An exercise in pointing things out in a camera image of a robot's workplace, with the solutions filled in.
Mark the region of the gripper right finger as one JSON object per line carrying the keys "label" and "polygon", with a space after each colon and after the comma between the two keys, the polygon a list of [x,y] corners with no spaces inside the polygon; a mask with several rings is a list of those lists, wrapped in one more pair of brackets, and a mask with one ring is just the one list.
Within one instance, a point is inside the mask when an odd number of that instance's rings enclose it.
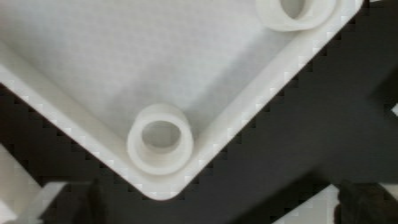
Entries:
{"label": "gripper right finger", "polygon": [[379,183],[338,185],[335,224],[398,224],[398,199]]}

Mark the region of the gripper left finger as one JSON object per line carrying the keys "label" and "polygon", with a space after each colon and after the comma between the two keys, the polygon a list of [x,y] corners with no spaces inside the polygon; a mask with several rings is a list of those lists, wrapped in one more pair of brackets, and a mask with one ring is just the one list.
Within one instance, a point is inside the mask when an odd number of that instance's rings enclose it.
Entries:
{"label": "gripper left finger", "polygon": [[66,182],[50,182],[40,193],[29,202],[27,208],[16,217],[0,222],[0,224],[45,224],[45,212],[50,209],[50,205],[56,202],[56,198],[66,187]]}

